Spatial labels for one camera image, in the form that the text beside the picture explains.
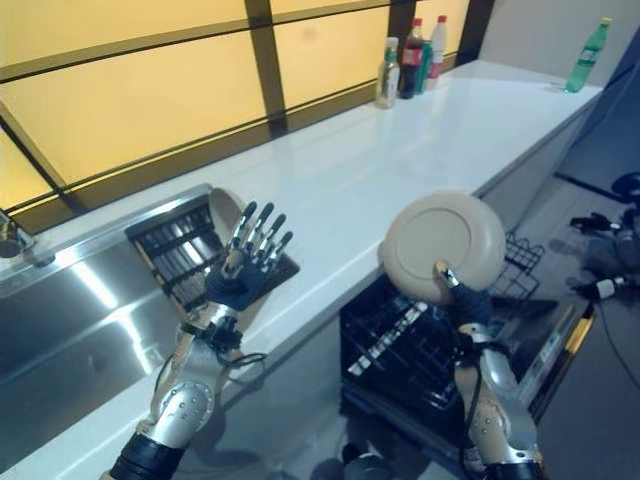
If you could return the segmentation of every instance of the window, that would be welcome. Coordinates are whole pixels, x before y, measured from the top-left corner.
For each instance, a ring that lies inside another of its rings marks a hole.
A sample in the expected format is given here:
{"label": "window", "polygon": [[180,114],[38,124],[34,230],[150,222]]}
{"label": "window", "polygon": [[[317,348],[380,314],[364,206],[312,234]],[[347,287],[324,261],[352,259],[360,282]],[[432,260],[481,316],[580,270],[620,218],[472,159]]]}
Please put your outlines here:
{"label": "window", "polygon": [[0,206],[39,231],[367,102],[386,36],[447,14],[453,59],[474,4],[0,0]]}

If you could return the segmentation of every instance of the bottle label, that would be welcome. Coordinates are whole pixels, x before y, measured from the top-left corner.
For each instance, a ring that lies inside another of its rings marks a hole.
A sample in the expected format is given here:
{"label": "bottle label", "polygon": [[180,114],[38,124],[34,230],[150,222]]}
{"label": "bottle label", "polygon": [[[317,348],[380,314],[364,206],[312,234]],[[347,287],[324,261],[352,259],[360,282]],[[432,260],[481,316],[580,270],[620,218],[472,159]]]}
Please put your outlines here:
{"label": "bottle label", "polygon": [[438,78],[440,76],[440,67],[442,66],[441,63],[435,63],[432,62],[431,65],[429,66],[429,78]]}
{"label": "bottle label", "polygon": [[582,53],[578,58],[578,62],[581,63],[582,65],[593,65],[594,63],[596,63],[597,58],[598,58],[598,50],[585,48],[582,50]]}
{"label": "bottle label", "polygon": [[396,67],[389,72],[389,81],[387,82],[387,98],[396,98],[398,91],[398,80],[400,78],[400,70]]}
{"label": "bottle label", "polygon": [[422,63],[421,48],[405,48],[402,52],[402,64],[419,67]]}

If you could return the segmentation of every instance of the robotic hand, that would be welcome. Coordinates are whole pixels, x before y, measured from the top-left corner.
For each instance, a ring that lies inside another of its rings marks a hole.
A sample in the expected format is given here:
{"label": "robotic hand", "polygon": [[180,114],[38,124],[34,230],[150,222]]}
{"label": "robotic hand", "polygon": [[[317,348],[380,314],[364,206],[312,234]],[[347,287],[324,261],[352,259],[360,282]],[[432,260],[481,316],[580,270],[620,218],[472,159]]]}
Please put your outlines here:
{"label": "robotic hand", "polygon": [[242,334],[235,328],[239,312],[255,302],[293,237],[287,232],[276,243],[285,222],[279,215],[265,232],[268,203],[255,222],[251,202],[236,224],[223,255],[205,281],[207,306],[182,325],[174,353],[158,377],[149,415],[101,480],[169,480],[193,435],[213,412],[216,378],[225,368],[259,360],[261,354],[232,359]]}
{"label": "robotic hand", "polygon": [[489,296],[460,283],[446,262],[436,262],[435,268],[453,296],[459,333],[454,378],[465,406],[465,436],[471,442],[460,454],[465,473],[472,478],[472,470],[489,480],[548,480],[535,423],[516,398],[518,383],[508,352],[487,330]]}

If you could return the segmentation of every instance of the dishwasher rack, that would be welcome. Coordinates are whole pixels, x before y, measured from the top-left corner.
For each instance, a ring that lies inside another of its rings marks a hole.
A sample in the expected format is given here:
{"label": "dishwasher rack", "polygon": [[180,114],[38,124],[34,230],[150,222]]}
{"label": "dishwasher rack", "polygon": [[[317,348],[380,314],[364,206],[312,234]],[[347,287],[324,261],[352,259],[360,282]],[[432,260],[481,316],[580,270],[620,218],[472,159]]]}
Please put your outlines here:
{"label": "dishwasher rack", "polygon": [[[537,290],[540,283],[532,271],[543,254],[543,247],[507,235],[505,266],[489,289],[494,335]],[[342,309],[340,324],[345,383],[383,395],[423,418],[450,413],[459,402],[446,308],[409,298],[384,275]]]}

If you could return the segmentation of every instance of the black wire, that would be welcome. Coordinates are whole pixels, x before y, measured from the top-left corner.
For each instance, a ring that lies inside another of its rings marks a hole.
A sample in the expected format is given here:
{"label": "black wire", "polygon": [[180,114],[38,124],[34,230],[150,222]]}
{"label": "black wire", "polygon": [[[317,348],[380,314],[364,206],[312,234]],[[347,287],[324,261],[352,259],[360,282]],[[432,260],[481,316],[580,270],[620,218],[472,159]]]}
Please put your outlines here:
{"label": "black wire", "polygon": [[242,355],[241,357],[235,358],[233,360],[227,360],[220,353],[216,353],[216,357],[218,361],[222,364],[222,366],[227,368],[241,368],[246,367],[248,365],[252,365],[254,363],[263,362],[267,358],[266,353],[249,353],[247,355]]}
{"label": "black wire", "polygon": [[478,399],[480,398],[480,389],[482,388],[482,372],[480,371],[480,366],[478,365],[478,360],[475,359],[473,362],[473,366],[476,369],[476,385],[473,387],[473,397],[471,397],[471,406],[469,407],[469,414],[467,415],[467,420],[464,424],[464,432],[462,434],[462,439],[460,441],[460,449],[458,450],[458,461],[460,462],[460,466],[462,467],[462,471],[464,472],[464,476],[467,477],[468,480],[475,480],[473,476],[467,470],[467,466],[464,463],[464,446],[469,438],[469,430],[471,430],[471,423],[473,422],[473,417],[476,414],[476,408],[478,407]]}
{"label": "black wire", "polygon": [[620,354],[618,347],[616,347],[616,344],[613,343],[613,338],[611,338],[611,332],[609,331],[609,325],[607,323],[607,317],[604,314],[604,308],[602,307],[602,303],[598,303],[597,305],[600,308],[600,315],[602,316],[602,324],[604,325],[604,332],[607,335],[607,340],[609,341],[611,350],[613,350],[613,353],[615,354],[616,358],[620,362],[620,365],[622,365],[622,368],[624,369],[626,374],[629,376],[629,380],[631,380],[631,382],[635,385],[635,387],[638,390],[640,390],[640,382],[631,371],[631,368],[629,368],[629,365],[627,365],[627,362],[625,362],[624,358],[622,358],[622,355]]}
{"label": "black wire", "polygon": [[171,361],[172,358],[173,358],[173,353],[169,355],[167,359],[164,361],[164,363],[162,364],[162,368],[160,369],[160,371],[158,372],[158,376],[156,377],[156,384],[153,387],[154,392],[158,390],[158,386],[160,386],[160,378],[162,377],[162,374],[166,370],[167,365],[169,365],[169,362]]}

